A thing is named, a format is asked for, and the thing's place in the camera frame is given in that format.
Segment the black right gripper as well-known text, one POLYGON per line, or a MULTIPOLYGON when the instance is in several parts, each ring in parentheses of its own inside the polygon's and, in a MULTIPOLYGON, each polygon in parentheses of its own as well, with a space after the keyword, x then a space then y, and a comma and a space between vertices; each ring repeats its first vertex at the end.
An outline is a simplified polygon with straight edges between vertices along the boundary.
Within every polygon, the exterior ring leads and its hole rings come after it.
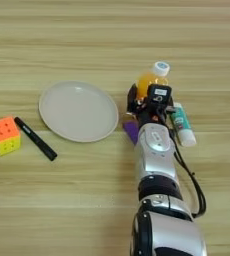
POLYGON ((169 99, 167 104, 148 101, 137 101, 137 86, 133 84, 127 94, 127 111, 136 118, 138 127, 141 128, 148 123, 166 126, 167 116, 175 112, 173 100, 169 99))

